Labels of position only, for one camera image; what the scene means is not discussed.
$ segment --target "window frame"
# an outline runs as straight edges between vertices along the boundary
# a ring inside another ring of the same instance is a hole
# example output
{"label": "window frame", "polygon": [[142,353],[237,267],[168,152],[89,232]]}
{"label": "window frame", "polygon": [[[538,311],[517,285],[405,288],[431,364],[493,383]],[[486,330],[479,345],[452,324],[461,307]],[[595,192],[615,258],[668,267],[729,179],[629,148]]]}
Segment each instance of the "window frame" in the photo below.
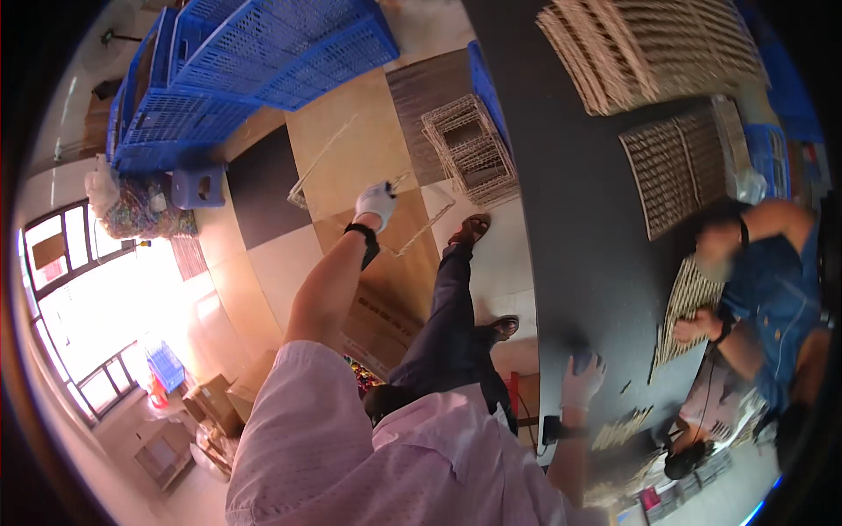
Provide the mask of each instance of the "window frame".
{"label": "window frame", "polygon": [[[78,268],[73,268],[72,264],[71,264],[71,261],[70,261],[70,247],[68,246],[68,241],[67,241],[67,225],[66,225],[66,222],[65,222],[65,212],[76,209],[80,206],[82,207],[82,210],[83,210],[83,227],[84,227],[84,231],[85,231],[85,248],[86,248],[86,251],[88,253],[88,262],[85,263],[84,265],[78,267]],[[63,275],[53,279],[50,283],[44,285],[40,290],[37,290],[35,288],[35,280],[33,279],[33,276],[32,276],[32,267],[31,267],[31,262],[29,260],[29,245],[26,242],[26,232],[29,231],[29,229],[31,229],[35,226],[38,226],[45,221],[51,220],[52,218],[54,218],[56,216],[61,217],[61,234],[64,237],[64,248],[65,248],[65,254],[67,255],[68,271],[67,271],[66,274],[63,274]],[[101,258],[94,258],[93,257],[93,250],[91,248],[91,236],[92,235],[95,235],[95,234],[92,233],[91,230],[90,230],[90,219],[88,217],[88,199],[83,199],[83,200],[80,200],[80,201],[76,201],[75,203],[70,203],[69,205],[62,206],[61,208],[57,208],[57,209],[51,211],[48,214],[45,214],[45,215],[43,215],[43,216],[41,216],[41,217],[39,217],[35,220],[30,221],[29,223],[27,223],[24,226],[24,228],[22,230],[22,235],[21,235],[21,237],[23,239],[23,248],[24,248],[23,256],[24,256],[24,261],[26,263],[26,275],[23,276],[23,279],[28,280],[29,290],[32,292],[32,295],[35,298],[35,305],[37,306],[37,309],[38,309],[37,314],[35,314],[32,311],[29,312],[30,328],[32,330],[33,335],[37,336],[36,339],[40,342],[40,345],[38,345],[37,347],[39,349],[39,352],[41,353],[41,357],[43,358],[43,360],[45,361],[45,363],[49,366],[49,368],[51,370],[53,380],[61,387],[62,394],[67,398],[67,400],[77,410],[78,416],[81,417],[82,420],[84,420],[88,424],[88,426],[91,427],[91,428],[93,428],[99,422],[101,422],[102,419],[105,417],[105,415],[111,409],[113,409],[115,406],[117,406],[122,400],[124,400],[128,395],[130,395],[132,392],[134,392],[135,389],[137,389],[139,387],[139,384],[137,383],[137,380],[133,379],[131,377],[131,375],[129,374],[129,370],[125,366],[125,362],[123,361],[123,352],[125,350],[127,350],[128,348],[131,348],[134,345],[138,345],[138,342],[135,340],[134,342],[129,343],[128,345],[126,345],[125,347],[123,347],[122,349],[120,349],[119,351],[114,353],[113,355],[111,355],[102,364],[97,366],[85,378],[76,382],[70,376],[70,373],[68,372],[66,365],[64,365],[64,359],[58,353],[58,347],[56,347],[56,344],[53,341],[53,337],[52,337],[52,334],[50,332],[50,327],[48,326],[46,320],[44,320],[44,318],[42,317],[42,310],[41,310],[41,306],[40,306],[40,301],[43,300],[48,295],[55,292],[56,290],[60,289],[64,285],[70,283],[75,278],[78,278],[78,277],[82,276],[83,274],[85,274],[87,272],[90,272],[91,270],[94,270],[95,268],[100,267],[100,266],[102,266],[102,265],[104,265],[104,264],[106,264],[110,261],[114,261],[117,258],[121,258],[122,256],[125,256],[126,254],[134,252],[135,249],[136,249],[135,240],[128,240],[128,241],[124,240],[122,242],[122,246],[121,246],[120,250],[117,250],[117,251],[112,252],[111,254],[107,254],[105,256],[102,256]],[[38,331],[38,328],[37,328],[38,321],[41,321],[41,323],[44,325],[45,333],[46,333],[47,338],[49,339],[49,342],[43,341],[43,338],[42,338],[42,336],[41,336],[41,334],[40,334],[40,332]],[[60,362],[61,367],[65,371],[65,375],[67,376],[67,380],[63,380],[61,378],[61,373],[59,372],[59,369],[57,368],[56,364],[53,363],[53,359],[50,356],[49,352],[47,351],[47,347],[46,347],[47,345],[51,345],[52,348],[54,349],[54,351],[56,353],[56,357],[58,358],[58,361]],[[123,373],[125,374],[126,379],[128,379],[128,381],[129,381],[129,386],[127,388],[125,388],[123,391],[120,391],[120,389],[117,387],[117,383],[114,381],[114,378],[112,378],[111,373],[108,371],[109,365],[113,364],[114,362],[118,362],[120,364],[120,367],[123,369]],[[115,391],[117,396],[114,400],[110,401],[107,406],[103,407],[99,411],[96,411],[94,409],[93,405],[91,404],[91,402],[88,400],[88,398],[82,392],[82,388],[94,376],[96,376],[99,373],[105,373],[105,376],[108,378],[108,380],[109,380],[111,386],[114,388],[114,391]],[[73,386],[74,389],[76,389],[79,396],[81,396],[82,400],[84,400],[85,404],[88,407],[88,411],[90,411],[90,415],[93,415],[93,416],[89,416],[88,413],[85,411],[85,409],[83,407],[79,406],[79,402],[77,401],[77,398],[71,393],[71,387],[70,387],[71,385]]]}

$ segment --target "pink shirt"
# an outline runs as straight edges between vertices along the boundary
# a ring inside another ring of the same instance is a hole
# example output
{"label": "pink shirt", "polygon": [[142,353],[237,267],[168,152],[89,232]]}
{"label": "pink shirt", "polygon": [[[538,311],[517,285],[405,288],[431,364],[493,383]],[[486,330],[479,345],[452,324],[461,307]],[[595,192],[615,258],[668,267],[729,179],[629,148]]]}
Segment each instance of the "pink shirt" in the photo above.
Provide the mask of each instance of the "pink shirt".
{"label": "pink shirt", "polygon": [[607,524],[574,509],[488,414],[479,384],[405,406],[372,432],[344,360],[315,342],[278,352],[242,434],[231,525]]}

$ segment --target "dark pants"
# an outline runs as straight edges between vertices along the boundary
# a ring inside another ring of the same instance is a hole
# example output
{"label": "dark pants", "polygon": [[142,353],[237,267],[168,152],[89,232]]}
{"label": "dark pants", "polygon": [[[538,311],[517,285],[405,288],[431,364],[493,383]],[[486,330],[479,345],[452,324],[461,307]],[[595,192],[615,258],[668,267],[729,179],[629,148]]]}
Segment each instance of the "dark pants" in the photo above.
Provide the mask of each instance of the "dark pants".
{"label": "dark pants", "polygon": [[517,434],[509,391],[491,362],[496,329],[474,327],[471,249],[460,244],[442,252],[435,277],[433,308],[427,324],[415,338],[403,361],[389,374],[389,384],[400,385],[420,397],[478,383],[494,413],[498,402],[509,428]]}

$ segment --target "white glove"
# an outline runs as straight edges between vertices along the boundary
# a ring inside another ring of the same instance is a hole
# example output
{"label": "white glove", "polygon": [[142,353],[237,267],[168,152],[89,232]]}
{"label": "white glove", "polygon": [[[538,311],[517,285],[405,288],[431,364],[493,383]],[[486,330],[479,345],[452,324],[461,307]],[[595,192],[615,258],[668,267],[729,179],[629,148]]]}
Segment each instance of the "white glove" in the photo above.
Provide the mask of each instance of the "white glove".
{"label": "white glove", "polygon": [[397,206],[397,197],[392,195],[390,190],[391,185],[387,182],[372,184],[365,189],[357,198],[354,221],[357,221],[357,218],[363,214],[377,214],[383,222],[375,234],[381,233],[386,228],[386,223],[389,222],[389,218],[392,217],[392,212],[395,211],[395,206]]}
{"label": "white glove", "polygon": [[574,375],[573,356],[570,357],[568,372],[564,375],[562,383],[562,404],[559,408],[578,407],[588,411],[590,399],[600,390],[602,380],[605,379],[605,370],[608,368],[604,360],[602,365],[597,366],[598,359],[599,356],[593,354],[588,368],[582,371],[581,375]]}

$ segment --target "black table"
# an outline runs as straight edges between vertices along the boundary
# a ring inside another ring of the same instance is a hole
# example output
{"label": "black table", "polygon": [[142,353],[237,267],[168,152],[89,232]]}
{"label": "black table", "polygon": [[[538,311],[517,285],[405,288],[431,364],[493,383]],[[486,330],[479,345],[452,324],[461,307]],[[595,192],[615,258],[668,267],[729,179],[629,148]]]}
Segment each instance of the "black table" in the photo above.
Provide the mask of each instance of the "black table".
{"label": "black table", "polygon": [[[654,405],[644,428],[673,418],[690,390],[704,345],[660,368],[647,385],[658,325],[700,218],[647,239],[632,170],[617,136],[684,113],[705,98],[612,117],[584,112],[573,81],[536,26],[547,0],[463,0],[493,78],[520,176],[532,267],[543,417],[559,414],[571,337],[608,362],[590,411],[603,423]],[[631,380],[626,394],[623,386]],[[538,447],[539,463],[554,448]]]}

